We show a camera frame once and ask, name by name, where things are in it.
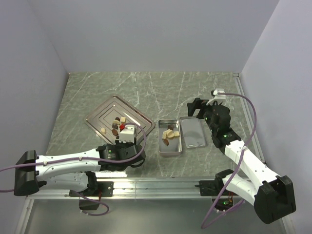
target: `gray tray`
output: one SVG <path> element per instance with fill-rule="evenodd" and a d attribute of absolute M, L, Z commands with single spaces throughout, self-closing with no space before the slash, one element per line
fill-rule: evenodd
<path fill-rule="evenodd" d="M 86 122 L 106 142 L 115 144 L 115 136 L 111 130 L 112 122 L 116 117 L 126 117 L 127 123 L 134 122 L 140 125 L 146 134 L 149 134 L 155 128 L 155 123 L 150 118 L 117 95 L 112 95 L 90 113 L 86 118 Z M 106 129 L 106 134 L 101 133 L 102 128 Z M 143 138 L 142 131 L 138 129 L 136 142 L 140 143 Z"/>
<path fill-rule="evenodd" d="M 174 125 L 174 131 L 179 131 L 180 136 L 169 139 L 169 145 L 166 146 L 162 140 L 162 133 L 167 130 L 169 124 Z M 158 141 L 160 156 L 177 156 L 182 153 L 181 129 L 178 119 L 164 119 L 158 121 Z"/>

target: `marble table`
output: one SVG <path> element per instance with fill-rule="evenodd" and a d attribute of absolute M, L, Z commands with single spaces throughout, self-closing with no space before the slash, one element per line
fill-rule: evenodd
<path fill-rule="evenodd" d="M 86 116 L 113 94 L 117 94 L 145 113 L 156 123 L 148 134 L 146 161 L 139 168 L 127 168 L 128 177 L 214 176 L 235 164 L 212 143 L 211 134 L 202 122 L 208 146 L 187 149 L 163 157 L 158 153 L 159 119 L 187 116 L 187 102 L 211 98 L 211 90 L 223 88 L 237 93 L 232 73 L 207 72 L 87 72 L 71 73 L 52 132 L 47 155 L 63 155 L 96 148 L 106 143 L 85 123 Z M 250 136 L 238 97 L 224 103 L 231 110 L 231 126 L 242 137 Z"/>

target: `white wall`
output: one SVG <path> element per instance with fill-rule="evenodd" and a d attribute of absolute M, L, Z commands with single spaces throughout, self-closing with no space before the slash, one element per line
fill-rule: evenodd
<path fill-rule="evenodd" d="M 67 73 L 26 0 L 0 1 L 0 167 L 46 151 Z M 14 170 L 0 189 L 14 187 Z M 24 197 L 0 194 L 0 233 L 14 233 Z"/>
<path fill-rule="evenodd" d="M 29 2 L 70 72 L 241 72 L 278 0 Z"/>
<path fill-rule="evenodd" d="M 297 234 L 312 233 L 311 22 L 311 0 L 281 0 L 242 72 L 268 165 L 294 183 Z"/>

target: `metal frame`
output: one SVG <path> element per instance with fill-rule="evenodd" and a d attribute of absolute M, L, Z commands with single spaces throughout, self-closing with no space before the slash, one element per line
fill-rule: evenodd
<path fill-rule="evenodd" d="M 233 73 L 237 91 L 239 94 L 244 94 L 242 85 L 239 79 L 239 73 Z M 246 100 L 241 98 L 244 115 L 247 120 L 247 125 L 251 133 L 254 126 L 251 113 L 249 111 Z M 256 156 L 265 163 L 263 153 L 260 147 L 258 136 L 255 133 L 253 145 Z M 195 187 L 200 180 L 214 180 L 214 177 L 169 177 L 169 178 L 99 178 L 98 181 L 114 182 L 114 191 L 112 197 L 105 199 L 211 199 L 214 197 L 200 196 L 199 188 Z M 24 208 L 16 229 L 16 234 L 25 232 L 27 222 L 32 210 L 35 199 L 79 199 L 79 197 L 70 197 L 69 190 L 53 190 L 39 191 L 36 194 L 26 198 Z M 282 218 L 287 234 L 294 234 L 294 228 L 289 216 Z"/>

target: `marble countertop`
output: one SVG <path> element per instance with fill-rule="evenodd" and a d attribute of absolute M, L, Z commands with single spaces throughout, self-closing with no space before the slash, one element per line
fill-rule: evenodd
<path fill-rule="evenodd" d="M 146 160 L 139 168 L 127 168 L 128 177 L 214 176 L 235 164 L 212 143 L 209 128 L 202 126 L 208 146 L 187 149 L 163 157 L 158 153 L 159 119 L 187 116 L 187 102 L 211 97 L 211 90 L 223 88 L 237 93 L 232 73 L 204 72 L 95 72 L 71 73 L 52 132 L 47 155 L 87 151 L 106 143 L 85 123 L 86 116 L 111 95 L 117 94 L 145 113 L 156 127 L 148 134 Z M 250 136 L 238 97 L 227 97 L 231 110 L 231 127 L 246 140 Z"/>

